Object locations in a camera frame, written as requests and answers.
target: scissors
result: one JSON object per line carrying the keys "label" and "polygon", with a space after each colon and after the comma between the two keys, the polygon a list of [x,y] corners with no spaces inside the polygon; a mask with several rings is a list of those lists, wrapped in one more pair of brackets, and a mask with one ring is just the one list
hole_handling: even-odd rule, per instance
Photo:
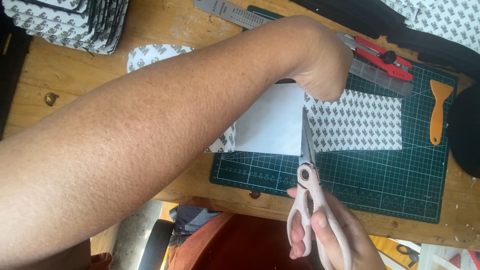
{"label": "scissors", "polygon": [[[333,215],[330,207],[325,200],[323,190],[320,187],[320,177],[318,175],[318,169],[315,166],[315,153],[313,151],[312,132],[307,118],[307,109],[303,108],[303,122],[302,122],[302,139],[301,139],[301,151],[302,155],[299,156],[299,168],[297,170],[298,189],[297,197],[293,203],[292,209],[287,219],[287,234],[290,245],[292,245],[291,233],[292,233],[292,219],[295,213],[298,211],[301,215],[301,224],[305,231],[303,237],[303,243],[305,244],[305,252],[302,257],[310,254],[312,249],[312,225],[310,218],[312,214],[322,209],[327,217],[328,224],[332,228],[335,237],[340,244],[343,255],[344,270],[352,269],[352,256],[350,253],[350,247],[348,246],[347,238],[343,233],[342,228],[338,224],[335,216]],[[325,270],[335,270],[330,261],[326,250],[322,243],[315,237],[318,245],[318,253],[320,261],[322,262]]]}

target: green cutting mat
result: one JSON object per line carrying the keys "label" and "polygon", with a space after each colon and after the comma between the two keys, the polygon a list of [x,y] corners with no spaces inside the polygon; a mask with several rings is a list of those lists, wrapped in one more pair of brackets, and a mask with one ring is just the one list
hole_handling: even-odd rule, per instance
{"label": "green cutting mat", "polygon": [[[248,7],[270,19],[272,12]],[[438,223],[448,162],[446,118],[456,96],[458,78],[412,62],[411,98],[349,74],[347,89],[402,98],[402,150],[355,150],[317,153],[321,185],[351,209]],[[430,142],[435,97],[430,79],[453,86],[444,102],[444,128],[439,145]],[[252,152],[216,153],[210,182],[280,196],[297,183],[298,157]]]}

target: wooden table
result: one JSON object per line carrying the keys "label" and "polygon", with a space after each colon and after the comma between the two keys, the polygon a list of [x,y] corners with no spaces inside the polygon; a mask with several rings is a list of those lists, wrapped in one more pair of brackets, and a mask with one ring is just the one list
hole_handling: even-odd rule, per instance
{"label": "wooden table", "polygon": [[[335,31],[358,34],[286,0],[231,2],[244,8],[256,5],[286,16],[305,14]],[[240,26],[194,8],[192,0],[132,0],[119,46],[112,55],[91,55],[35,37],[24,63],[4,137],[14,135],[95,87],[126,74],[127,55],[135,47],[164,43],[200,48],[240,32]],[[402,57],[416,59],[416,53],[398,49],[385,38],[381,37],[376,43],[395,50]],[[459,90],[473,83],[463,75],[459,78]],[[59,96],[52,107],[44,101],[48,93]],[[269,194],[252,199],[247,190],[211,184],[208,178],[212,161],[213,154],[201,155],[155,199],[286,220],[292,199]],[[355,214],[372,235],[480,250],[480,182],[471,185],[471,177],[461,171],[450,155],[439,224],[361,211]]]}

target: orange spatula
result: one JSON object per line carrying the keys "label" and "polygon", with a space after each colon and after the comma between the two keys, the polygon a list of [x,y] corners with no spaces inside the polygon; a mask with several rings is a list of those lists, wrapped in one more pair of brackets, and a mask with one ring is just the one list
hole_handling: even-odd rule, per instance
{"label": "orange spatula", "polygon": [[444,126],[444,101],[452,93],[453,86],[435,80],[430,80],[430,86],[435,96],[435,107],[433,108],[432,118],[430,119],[430,141],[434,145],[438,145]]}

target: scissor blade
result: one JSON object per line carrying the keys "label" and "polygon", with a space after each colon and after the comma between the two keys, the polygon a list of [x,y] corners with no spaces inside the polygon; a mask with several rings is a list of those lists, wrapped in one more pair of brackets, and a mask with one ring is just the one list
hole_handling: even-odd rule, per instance
{"label": "scissor blade", "polygon": [[315,167],[315,153],[313,151],[312,132],[310,131],[306,107],[303,107],[301,156],[299,156],[299,165],[304,163],[310,163],[313,167]]}

